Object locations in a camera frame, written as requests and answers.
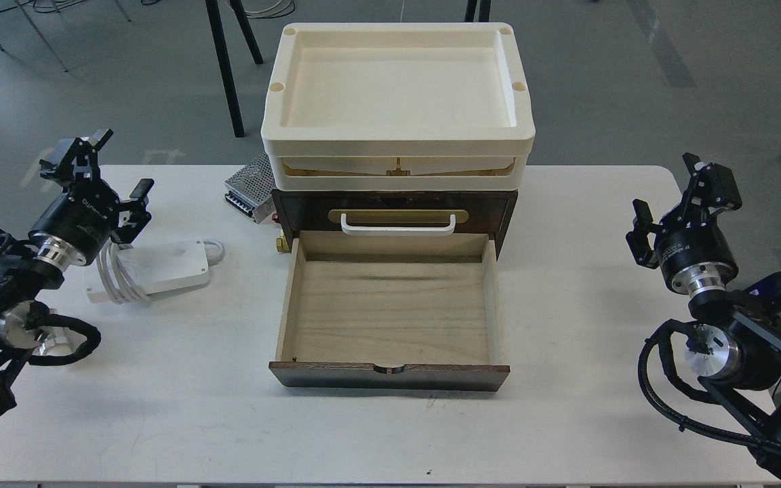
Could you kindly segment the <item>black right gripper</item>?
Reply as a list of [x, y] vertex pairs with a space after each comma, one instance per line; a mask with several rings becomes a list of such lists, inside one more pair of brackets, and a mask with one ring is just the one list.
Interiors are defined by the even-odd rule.
[[[675, 293], [691, 293], [686, 277], [700, 267], [719, 273], [722, 284], [728, 284], [738, 274], [734, 254], [729, 250], [717, 216], [742, 207], [734, 173], [718, 163], [704, 163], [691, 152], [682, 154], [690, 173], [690, 182], [683, 192], [681, 207], [674, 207], [659, 224], [654, 224], [647, 201], [633, 199], [633, 228], [626, 233], [626, 243], [639, 266], [655, 269], [660, 266], [664, 284]], [[655, 251], [649, 235], [656, 235]]]

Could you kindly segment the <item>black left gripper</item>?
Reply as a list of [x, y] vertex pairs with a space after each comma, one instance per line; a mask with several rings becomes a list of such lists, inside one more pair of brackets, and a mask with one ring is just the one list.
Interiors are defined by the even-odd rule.
[[108, 242], [128, 244], [146, 228], [152, 178], [140, 179], [128, 200], [100, 177], [98, 152], [113, 136], [100, 129], [92, 136], [61, 139], [50, 157], [39, 161], [41, 178], [62, 187], [30, 231], [35, 259], [52, 266], [89, 266]]

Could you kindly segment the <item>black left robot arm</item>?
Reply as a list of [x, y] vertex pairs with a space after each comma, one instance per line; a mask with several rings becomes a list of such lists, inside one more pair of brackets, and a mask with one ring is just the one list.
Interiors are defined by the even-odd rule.
[[130, 244], [150, 222], [154, 180], [141, 179], [124, 200], [100, 176], [98, 153], [112, 135], [101, 129], [59, 141], [52, 161], [40, 161], [40, 175], [62, 194], [27, 239], [0, 229], [0, 417], [16, 406], [12, 385], [25, 365], [69, 365], [100, 345], [93, 325], [50, 312], [37, 294], [61, 287], [63, 272], [91, 264], [104, 244]]

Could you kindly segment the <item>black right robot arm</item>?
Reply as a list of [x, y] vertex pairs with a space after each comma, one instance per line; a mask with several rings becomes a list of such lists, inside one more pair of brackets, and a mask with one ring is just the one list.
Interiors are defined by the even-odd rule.
[[[746, 447], [781, 480], [781, 272], [728, 291], [738, 274], [717, 217], [741, 208], [728, 167], [685, 152], [690, 180], [681, 201], [654, 222], [635, 199], [626, 241], [640, 266], [660, 269], [666, 287], [689, 299], [692, 321], [665, 321], [645, 340], [637, 362], [643, 396], [679, 430]], [[664, 377], [692, 401], [721, 405], [745, 433], [703, 424], [669, 407], [647, 373], [657, 348]]]

